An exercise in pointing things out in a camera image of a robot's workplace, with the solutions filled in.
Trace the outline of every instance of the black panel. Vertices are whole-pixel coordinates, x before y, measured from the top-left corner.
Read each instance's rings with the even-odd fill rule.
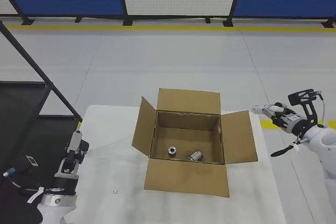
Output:
[[[32,186],[36,181],[41,186],[50,186],[77,124],[74,116],[39,116],[26,138],[23,153],[34,157],[39,167],[33,169],[31,176],[14,176],[15,181],[25,186]],[[0,190],[0,223],[40,223],[42,217],[36,207],[40,198],[33,204],[27,204],[27,199],[5,180]]]
[[[43,82],[0,82],[0,183],[9,155],[19,150],[14,145],[46,100],[45,86]]]

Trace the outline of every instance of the white wall panel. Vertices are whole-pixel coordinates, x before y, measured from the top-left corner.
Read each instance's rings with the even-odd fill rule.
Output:
[[[126,0],[128,15],[227,16],[232,0]]]
[[[0,0],[0,14],[17,14],[8,0]]]

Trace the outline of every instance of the white tablecloth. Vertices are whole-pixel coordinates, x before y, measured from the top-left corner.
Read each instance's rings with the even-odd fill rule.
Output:
[[[139,108],[88,107],[81,125],[90,144],[80,166],[77,209],[68,222],[286,223],[263,132],[250,114],[258,162],[227,165],[230,198],[144,190],[148,158],[130,146]]]

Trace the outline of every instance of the box flap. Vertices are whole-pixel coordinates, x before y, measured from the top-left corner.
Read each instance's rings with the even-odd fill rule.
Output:
[[[144,97],[142,97],[132,146],[140,150],[146,156],[150,155],[155,121],[156,110]]]
[[[253,130],[248,111],[221,116],[225,164],[256,162]]]
[[[229,197],[225,165],[150,158],[145,190]]]
[[[157,110],[220,114],[220,94],[218,92],[160,88]]]

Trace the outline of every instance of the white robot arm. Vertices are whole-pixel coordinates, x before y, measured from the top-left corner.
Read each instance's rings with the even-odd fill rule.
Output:
[[[321,91],[314,90],[300,91],[288,96],[292,106],[303,107],[307,118],[296,114],[279,102],[262,107],[254,106],[252,112],[265,114],[276,126],[297,137],[296,141],[287,148],[271,154],[272,157],[280,156],[298,144],[305,145],[317,154],[324,169],[324,180],[330,202],[336,213],[336,131],[318,124],[317,114],[312,104],[317,95],[323,100]]]

